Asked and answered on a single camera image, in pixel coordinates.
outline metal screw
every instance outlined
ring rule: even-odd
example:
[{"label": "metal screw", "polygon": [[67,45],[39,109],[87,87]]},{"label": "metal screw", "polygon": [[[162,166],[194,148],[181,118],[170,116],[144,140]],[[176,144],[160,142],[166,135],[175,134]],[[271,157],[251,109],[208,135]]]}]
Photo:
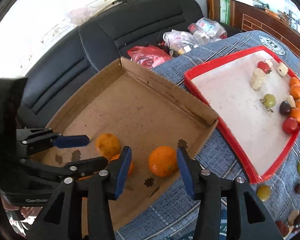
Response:
[{"label": "metal screw", "polygon": [[203,176],[209,176],[209,175],[210,175],[210,171],[209,171],[209,170],[202,170],[202,171],[201,171],[201,174],[202,174]]},{"label": "metal screw", "polygon": [[244,180],[243,177],[237,177],[235,180],[236,180],[238,183],[244,183],[244,182],[245,182],[245,180]]},{"label": "metal screw", "polygon": [[72,181],[73,181],[73,179],[70,178],[70,177],[65,178],[65,180],[64,180],[64,182],[65,182],[66,184],[70,184],[70,183],[72,183]]},{"label": "metal screw", "polygon": [[106,176],[106,175],[108,175],[108,171],[107,170],[99,171],[99,175],[100,176]]}]

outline cherry tomato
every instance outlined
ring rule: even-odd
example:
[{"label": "cherry tomato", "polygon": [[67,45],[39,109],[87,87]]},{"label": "cherry tomato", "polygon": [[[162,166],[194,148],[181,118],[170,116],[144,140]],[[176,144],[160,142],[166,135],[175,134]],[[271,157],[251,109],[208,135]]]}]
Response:
[{"label": "cherry tomato", "polygon": [[288,117],[282,124],[282,130],[287,134],[292,134],[298,129],[297,120],[293,117]]},{"label": "cherry tomato", "polygon": [[272,69],[270,68],[270,66],[268,65],[268,63],[264,62],[264,61],[260,61],[258,62],[257,65],[258,68],[262,69],[264,73],[269,74]]}]

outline red plastic bag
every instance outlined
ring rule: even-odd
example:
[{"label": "red plastic bag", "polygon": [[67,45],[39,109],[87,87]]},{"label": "red plastic bag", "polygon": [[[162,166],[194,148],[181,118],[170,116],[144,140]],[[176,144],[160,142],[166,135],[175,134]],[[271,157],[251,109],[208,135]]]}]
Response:
[{"label": "red plastic bag", "polygon": [[154,68],[171,59],[170,55],[155,46],[134,46],[128,50],[128,55],[132,61],[147,68]]}]

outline sofa cushion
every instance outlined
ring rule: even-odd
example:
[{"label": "sofa cushion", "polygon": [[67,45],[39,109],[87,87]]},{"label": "sofa cushion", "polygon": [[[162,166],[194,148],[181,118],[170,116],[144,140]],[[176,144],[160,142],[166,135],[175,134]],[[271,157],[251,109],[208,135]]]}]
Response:
[{"label": "sofa cushion", "polygon": [[115,42],[120,53],[134,46],[161,42],[165,32],[187,27],[202,18],[194,0],[131,0],[100,13],[95,19]]},{"label": "sofa cushion", "polygon": [[18,110],[25,126],[45,127],[73,93],[120,57],[113,41],[98,25],[91,29],[86,24],[57,42],[26,75],[28,82]]}]

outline white wall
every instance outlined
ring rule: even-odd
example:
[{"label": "white wall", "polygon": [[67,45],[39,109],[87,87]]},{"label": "white wall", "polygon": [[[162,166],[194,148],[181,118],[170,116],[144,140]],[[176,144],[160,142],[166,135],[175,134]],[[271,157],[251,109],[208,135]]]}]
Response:
[{"label": "white wall", "polygon": [[[24,76],[58,40],[115,0],[17,0],[0,22],[0,77]],[[196,0],[207,16],[206,0]]]}]

